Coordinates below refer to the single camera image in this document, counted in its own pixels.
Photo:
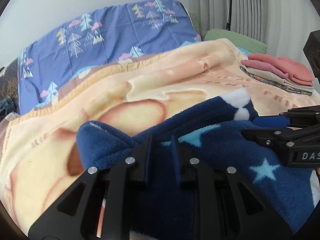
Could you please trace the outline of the navy star fleece baby jacket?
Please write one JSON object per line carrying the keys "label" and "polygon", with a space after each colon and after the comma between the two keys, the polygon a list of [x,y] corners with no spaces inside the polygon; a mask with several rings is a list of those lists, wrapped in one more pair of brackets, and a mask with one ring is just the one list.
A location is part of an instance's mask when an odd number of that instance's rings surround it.
{"label": "navy star fleece baby jacket", "polygon": [[194,201],[178,191],[171,137],[197,158],[220,171],[236,168],[289,224],[297,239],[319,236],[319,175],[310,168],[281,165],[276,154],[247,141],[242,130],[253,128],[257,113],[245,90],[206,100],[130,136],[105,122],[88,121],[76,135],[85,168],[111,168],[152,134],[150,190],[133,187],[127,195],[131,208],[131,239],[191,239]]}

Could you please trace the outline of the stack of folded clothes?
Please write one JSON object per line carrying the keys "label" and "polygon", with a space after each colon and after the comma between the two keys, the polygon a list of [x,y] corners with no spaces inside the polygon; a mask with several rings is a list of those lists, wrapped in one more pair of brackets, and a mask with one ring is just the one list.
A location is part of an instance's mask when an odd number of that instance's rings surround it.
{"label": "stack of folded clothes", "polygon": [[240,68],[248,76],[289,93],[311,96],[315,90],[310,70],[287,57],[250,54],[241,60]]}

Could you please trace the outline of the peach bear fleece blanket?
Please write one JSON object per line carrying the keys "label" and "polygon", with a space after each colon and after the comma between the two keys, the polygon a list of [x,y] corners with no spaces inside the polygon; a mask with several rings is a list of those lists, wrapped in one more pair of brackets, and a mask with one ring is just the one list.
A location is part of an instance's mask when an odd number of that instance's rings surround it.
{"label": "peach bear fleece blanket", "polygon": [[1,202],[27,233],[84,168],[75,144],[89,120],[136,135],[197,103],[222,96],[238,120],[252,102],[261,115],[319,104],[319,93],[291,94],[251,79],[245,55],[222,38],[95,67],[65,85],[51,106],[1,121]]}

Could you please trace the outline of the green pillow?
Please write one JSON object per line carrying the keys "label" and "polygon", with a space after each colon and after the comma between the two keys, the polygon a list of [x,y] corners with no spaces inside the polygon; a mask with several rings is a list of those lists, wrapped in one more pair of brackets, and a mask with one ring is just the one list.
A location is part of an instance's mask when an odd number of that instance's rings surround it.
{"label": "green pillow", "polygon": [[214,23],[216,28],[206,31],[202,16],[198,17],[195,12],[188,12],[194,29],[201,36],[201,41],[213,41],[221,38],[230,40],[236,47],[238,47],[244,54],[266,54],[267,45],[261,41],[253,39],[251,37],[229,31],[225,29],[226,25],[226,13],[220,12],[215,17],[218,24]]}

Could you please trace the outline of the grey pleated curtain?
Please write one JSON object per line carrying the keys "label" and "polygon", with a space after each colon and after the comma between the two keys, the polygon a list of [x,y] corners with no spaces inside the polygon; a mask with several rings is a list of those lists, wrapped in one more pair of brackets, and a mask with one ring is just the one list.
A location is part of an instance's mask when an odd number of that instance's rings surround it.
{"label": "grey pleated curtain", "polygon": [[[229,0],[190,0],[189,12],[203,18],[206,31],[216,28],[216,15],[228,16]],[[231,31],[267,45],[273,56],[307,63],[303,48],[319,30],[319,14],[310,0],[233,0]]]}

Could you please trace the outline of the black floor lamp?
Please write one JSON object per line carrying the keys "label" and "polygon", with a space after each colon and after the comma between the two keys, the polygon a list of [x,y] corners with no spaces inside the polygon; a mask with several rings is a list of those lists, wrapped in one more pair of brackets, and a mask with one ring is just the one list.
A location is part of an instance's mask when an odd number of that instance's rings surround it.
{"label": "black floor lamp", "polygon": [[227,16],[227,22],[226,22],[226,30],[227,31],[231,30],[232,5],[233,5],[233,0],[229,0],[229,3],[228,3],[228,16]]}

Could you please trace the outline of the dark teal knit blanket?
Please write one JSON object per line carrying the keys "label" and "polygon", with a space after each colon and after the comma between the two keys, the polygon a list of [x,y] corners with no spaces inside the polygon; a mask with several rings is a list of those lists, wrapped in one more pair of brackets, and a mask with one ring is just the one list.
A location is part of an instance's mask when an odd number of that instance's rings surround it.
{"label": "dark teal knit blanket", "polygon": [[14,101],[9,96],[0,101],[0,121],[2,121],[11,112],[16,112]]}

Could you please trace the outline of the dark tree-pattern headboard cushion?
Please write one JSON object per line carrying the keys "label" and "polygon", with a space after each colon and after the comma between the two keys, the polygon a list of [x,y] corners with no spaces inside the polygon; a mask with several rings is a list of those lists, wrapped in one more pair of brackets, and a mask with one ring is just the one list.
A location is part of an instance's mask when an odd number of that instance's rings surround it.
{"label": "dark tree-pattern headboard cushion", "polygon": [[6,67],[1,67],[0,98],[1,100],[11,97],[18,99],[18,64],[17,59]]}

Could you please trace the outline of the blue tree-print sheet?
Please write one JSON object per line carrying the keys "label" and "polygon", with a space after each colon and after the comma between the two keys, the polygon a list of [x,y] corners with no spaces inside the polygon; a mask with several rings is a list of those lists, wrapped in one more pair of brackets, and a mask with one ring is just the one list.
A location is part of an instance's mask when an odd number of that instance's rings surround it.
{"label": "blue tree-print sheet", "polygon": [[183,5],[147,0],[104,7],[67,21],[18,57],[21,114],[50,103],[81,72],[201,41]]}

